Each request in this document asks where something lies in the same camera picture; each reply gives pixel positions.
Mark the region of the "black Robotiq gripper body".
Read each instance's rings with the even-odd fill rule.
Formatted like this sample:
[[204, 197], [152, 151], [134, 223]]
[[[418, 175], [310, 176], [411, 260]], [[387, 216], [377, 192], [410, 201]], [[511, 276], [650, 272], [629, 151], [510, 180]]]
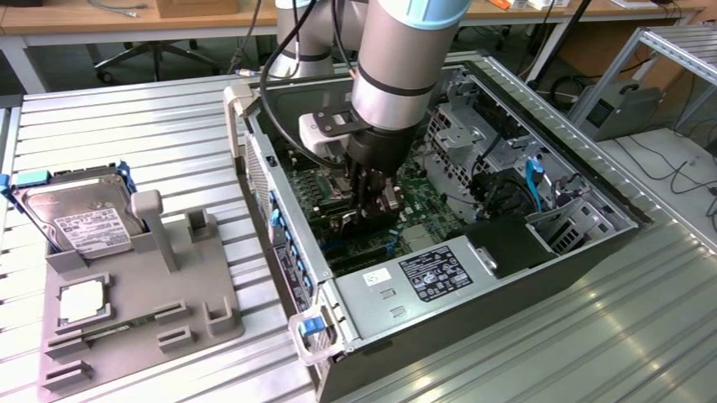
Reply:
[[358, 165], [395, 173], [403, 165], [415, 139], [415, 127], [402, 130], [367, 128], [350, 135], [347, 154]]

